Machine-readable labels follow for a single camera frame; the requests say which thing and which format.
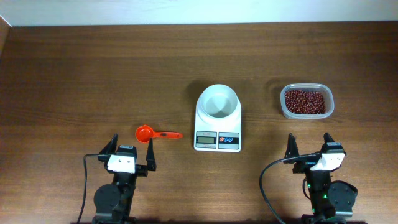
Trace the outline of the red adzuki beans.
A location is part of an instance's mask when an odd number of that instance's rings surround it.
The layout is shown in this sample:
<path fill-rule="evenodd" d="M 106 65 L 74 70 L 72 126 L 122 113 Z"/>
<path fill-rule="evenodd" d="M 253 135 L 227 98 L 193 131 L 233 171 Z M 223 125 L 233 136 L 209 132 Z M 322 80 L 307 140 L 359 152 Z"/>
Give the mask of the red adzuki beans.
<path fill-rule="evenodd" d="M 284 93 L 287 109 L 295 114 L 324 114 L 323 95 L 317 91 L 289 90 Z"/>

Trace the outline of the orange measuring scoop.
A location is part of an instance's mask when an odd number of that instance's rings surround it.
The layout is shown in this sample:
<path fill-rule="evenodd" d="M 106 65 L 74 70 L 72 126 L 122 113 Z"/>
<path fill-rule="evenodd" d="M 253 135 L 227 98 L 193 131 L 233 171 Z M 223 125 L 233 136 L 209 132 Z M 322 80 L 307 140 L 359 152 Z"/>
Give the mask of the orange measuring scoop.
<path fill-rule="evenodd" d="M 181 139 L 183 134 L 170 131 L 154 131 L 150 126 L 142 125 L 136 129 L 135 137 L 141 143 L 149 143 L 154 138 Z"/>

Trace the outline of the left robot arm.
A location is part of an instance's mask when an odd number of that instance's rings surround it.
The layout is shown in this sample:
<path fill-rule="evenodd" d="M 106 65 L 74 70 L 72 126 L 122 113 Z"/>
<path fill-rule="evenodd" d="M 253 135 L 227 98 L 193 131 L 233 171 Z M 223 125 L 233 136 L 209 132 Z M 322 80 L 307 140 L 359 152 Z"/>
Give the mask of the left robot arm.
<path fill-rule="evenodd" d="M 118 135 L 115 134 L 98 155 L 98 160 L 113 175 L 113 180 L 95 192 L 94 224 L 132 223 L 130 211 L 137 178 L 147 177 L 149 172 L 155 172 L 157 168 L 153 140 L 149 141 L 147 147 L 146 165 L 136 163 L 137 149 L 134 146 L 118 145 L 117 141 Z"/>

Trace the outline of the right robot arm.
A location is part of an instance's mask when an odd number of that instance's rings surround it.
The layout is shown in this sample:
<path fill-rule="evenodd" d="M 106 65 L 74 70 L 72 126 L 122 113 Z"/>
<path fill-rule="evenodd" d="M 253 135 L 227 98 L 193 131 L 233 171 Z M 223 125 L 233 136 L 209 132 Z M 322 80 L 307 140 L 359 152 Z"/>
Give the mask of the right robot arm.
<path fill-rule="evenodd" d="M 302 215 L 302 223 L 346 223 L 353 216 L 358 189 L 344 181 L 332 181 L 331 173 L 341 167 L 346 152 L 328 133 L 322 148 L 311 155 L 300 155 L 293 134 L 288 135 L 285 163 L 293 164 L 294 174 L 305 174 L 303 188 L 312 206 L 311 215 Z"/>

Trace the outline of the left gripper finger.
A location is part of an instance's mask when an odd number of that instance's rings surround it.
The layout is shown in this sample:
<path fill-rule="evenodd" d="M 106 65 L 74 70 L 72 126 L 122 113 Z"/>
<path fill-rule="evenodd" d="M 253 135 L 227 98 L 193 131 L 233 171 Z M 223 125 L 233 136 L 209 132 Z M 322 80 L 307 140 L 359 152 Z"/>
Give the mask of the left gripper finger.
<path fill-rule="evenodd" d="M 148 143 L 146 161 L 147 161 L 147 170 L 151 171 L 151 172 L 155 172 L 157 169 L 157 164 L 155 161 L 152 138 L 150 138 L 149 143 Z"/>
<path fill-rule="evenodd" d="M 115 134 L 109 143 L 107 143 L 107 145 L 100 150 L 99 155 L 108 155 L 108 154 L 113 154 L 116 151 L 116 147 L 117 147 L 117 141 L 118 141 L 118 134 Z"/>

